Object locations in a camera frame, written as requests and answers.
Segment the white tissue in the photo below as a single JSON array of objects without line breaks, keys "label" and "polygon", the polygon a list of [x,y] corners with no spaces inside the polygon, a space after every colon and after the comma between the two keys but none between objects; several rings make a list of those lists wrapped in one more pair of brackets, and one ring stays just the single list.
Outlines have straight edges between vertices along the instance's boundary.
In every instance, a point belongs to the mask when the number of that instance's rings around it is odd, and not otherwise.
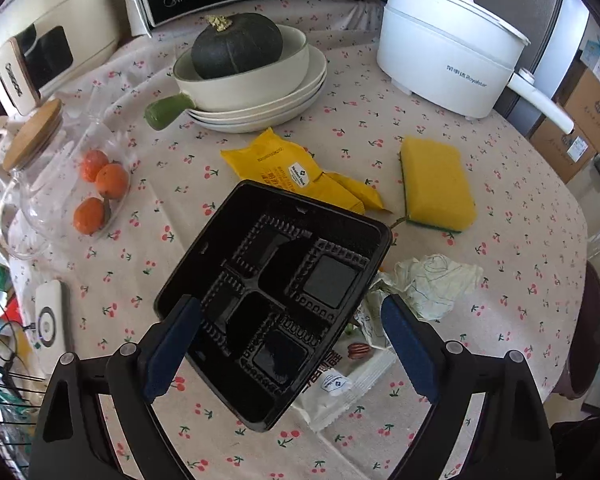
[{"label": "white tissue", "polygon": [[398,295],[421,321],[440,321],[457,300],[472,294],[483,278],[483,268],[458,263],[445,255],[399,261],[391,272],[379,272],[367,299],[379,307]]}]

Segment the white nut snack wrapper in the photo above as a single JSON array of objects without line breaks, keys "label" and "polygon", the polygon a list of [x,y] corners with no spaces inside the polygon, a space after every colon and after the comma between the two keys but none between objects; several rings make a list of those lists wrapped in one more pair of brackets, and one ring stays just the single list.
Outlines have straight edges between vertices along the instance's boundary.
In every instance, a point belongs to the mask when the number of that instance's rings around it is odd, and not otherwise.
[{"label": "white nut snack wrapper", "polygon": [[382,328],[380,309],[387,294],[368,292],[336,344],[294,401],[314,432],[320,432],[362,399],[396,362]]}]

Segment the black plastic meal tray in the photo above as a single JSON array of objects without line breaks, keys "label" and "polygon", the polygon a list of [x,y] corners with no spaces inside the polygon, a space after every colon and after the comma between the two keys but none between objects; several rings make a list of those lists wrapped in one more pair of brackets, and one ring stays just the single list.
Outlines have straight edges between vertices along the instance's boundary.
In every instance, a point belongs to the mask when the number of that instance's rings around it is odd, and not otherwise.
[{"label": "black plastic meal tray", "polygon": [[234,187],[154,301],[201,306],[187,359],[249,429],[268,431],[306,388],[390,247],[382,222],[265,184]]}]

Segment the yellow green sponge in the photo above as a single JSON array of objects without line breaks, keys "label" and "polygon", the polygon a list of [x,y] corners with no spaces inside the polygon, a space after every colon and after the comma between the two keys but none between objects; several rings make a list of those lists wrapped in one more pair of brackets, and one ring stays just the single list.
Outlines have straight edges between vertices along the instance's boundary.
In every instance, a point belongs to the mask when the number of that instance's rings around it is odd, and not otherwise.
[{"label": "yellow green sponge", "polygon": [[477,218],[460,151],[438,141],[407,136],[400,162],[409,222],[463,232]]}]

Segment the yellow snack wrapper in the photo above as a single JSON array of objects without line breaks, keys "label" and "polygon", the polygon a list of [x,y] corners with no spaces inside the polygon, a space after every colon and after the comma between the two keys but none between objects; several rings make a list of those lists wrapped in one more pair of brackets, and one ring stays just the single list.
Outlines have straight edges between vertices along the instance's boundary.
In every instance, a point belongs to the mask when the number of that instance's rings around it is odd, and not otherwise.
[{"label": "yellow snack wrapper", "polygon": [[240,180],[274,186],[356,214],[385,210],[374,188],[323,170],[302,146],[282,139],[272,128],[245,148],[223,150],[221,156]]}]

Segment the cherry print tablecloth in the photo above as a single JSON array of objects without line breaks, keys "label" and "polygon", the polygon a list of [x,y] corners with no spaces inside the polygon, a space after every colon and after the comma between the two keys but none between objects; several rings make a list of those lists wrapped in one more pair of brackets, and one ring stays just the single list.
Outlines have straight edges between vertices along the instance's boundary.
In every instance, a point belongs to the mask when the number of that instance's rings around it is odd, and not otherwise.
[{"label": "cherry print tablecloth", "polygon": [[[324,51],[324,92],[278,127],[278,135],[302,146],[321,168],[379,192],[381,220],[392,231],[385,270],[434,254],[480,266],[481,283],[437,331],[478,354],[522,352],[540,395],[548,396],[562,374],[582,301],[583,211],[500,115],[468,122],[394,88],[376,63],[381,10],[376,0],[252,0],[227,7],[297,27]],[[248,136],[204,130],[187,116],[155,131],[144,117],[150,102],[178,88],[172,65],[203,27],[198,14],[167,24],[59,90],[69,113],[88,110],[122,134],[131,191],[99,237],[57,244],[9,266],[25,315],[33,313],[36,286],[52,278],[65,284],[73,348],[84,358],[114,352],[155,322],[159,290],[237,184],[221,153],[246,146]],[[402,221],[399,152],[408,136],[460,151],[477,207],[467,231]],[[272,430],[254,432],[183,365],[155,411],[199,479],[385,479],[414,439],[428,402],[395,365],[320,432],[295,410]]]}]

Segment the glass jar wooden lid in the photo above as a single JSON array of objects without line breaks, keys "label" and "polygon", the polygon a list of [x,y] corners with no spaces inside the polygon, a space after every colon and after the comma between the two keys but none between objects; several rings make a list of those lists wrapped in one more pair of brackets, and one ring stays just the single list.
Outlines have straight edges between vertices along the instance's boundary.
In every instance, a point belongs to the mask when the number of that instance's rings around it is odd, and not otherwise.
[{"label": "glass jar wooden lid", "polygon": [[[109,163],[118,162],[129,174],[121,200],[107,200],[95,181],[81,178],[83,156],[101,150]],[[86,246],[104,236],[121,211],[131,184],[130,155],[121,133],[110,130],[88,113],[71,115],[61,100],[43,104],[10,138],[0,155],[0,243],[19,260],[33,259],[50,248]],[[106,223],[92,235],[72,224],[76,207],[89,197],[105,202]]]}]

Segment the cardboard box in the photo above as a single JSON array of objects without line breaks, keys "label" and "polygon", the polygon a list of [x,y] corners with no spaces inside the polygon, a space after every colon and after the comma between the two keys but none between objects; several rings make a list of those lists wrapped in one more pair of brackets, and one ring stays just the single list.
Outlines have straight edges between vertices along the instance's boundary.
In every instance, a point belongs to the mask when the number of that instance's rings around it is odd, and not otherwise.
[{"label": "cardboard box", "polygon": [[582,62],[571,67],[559,102],[600,153],[600,81]]},{"label": "cardboard box", "polygon": [[591,140],[578,126],[574,126],[572,133],[565,134],[547,118],[532,133],[530,142],[565,183],[597,154]]}]

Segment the stacked white plates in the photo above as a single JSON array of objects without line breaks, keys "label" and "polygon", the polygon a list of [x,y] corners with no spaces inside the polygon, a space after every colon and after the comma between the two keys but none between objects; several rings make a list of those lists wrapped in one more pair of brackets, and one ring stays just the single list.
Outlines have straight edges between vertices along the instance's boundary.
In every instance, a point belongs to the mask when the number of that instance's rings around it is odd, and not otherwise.
[{"label": "stacked white plates", "polygon": [[288,122],[315,102],[326,81],[326,56],[313,46],[309,46],[309,52],[308,72],[300,87],[288,96],[236,112],[186,110],[186,114],[198,126],[222,133],[248,133]]}]

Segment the white electric cooking pot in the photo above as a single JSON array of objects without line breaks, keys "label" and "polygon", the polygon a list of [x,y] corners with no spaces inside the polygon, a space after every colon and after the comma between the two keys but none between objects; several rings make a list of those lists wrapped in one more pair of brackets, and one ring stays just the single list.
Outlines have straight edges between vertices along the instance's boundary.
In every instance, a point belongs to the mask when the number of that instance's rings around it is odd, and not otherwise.
[{"label": "white electric cooking pot", "polygon": [[488,116],[512,90],[570,134],[573,120],[516,67],[529,44],[475,0],[387,0],[377,64],[404,93],[469,119]]}]

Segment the dark green pumpkin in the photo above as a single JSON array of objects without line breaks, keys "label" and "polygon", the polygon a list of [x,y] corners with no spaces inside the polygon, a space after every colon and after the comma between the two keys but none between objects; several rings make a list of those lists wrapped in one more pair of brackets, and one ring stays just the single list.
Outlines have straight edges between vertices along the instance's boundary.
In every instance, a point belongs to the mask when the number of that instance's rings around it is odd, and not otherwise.
[{"label": "dark green pumpkin", "polygon": [[202,79],[233,76],[279,60],[283,36],[257,13],[207,15],[208,25],[194,41],[190,58]]}]

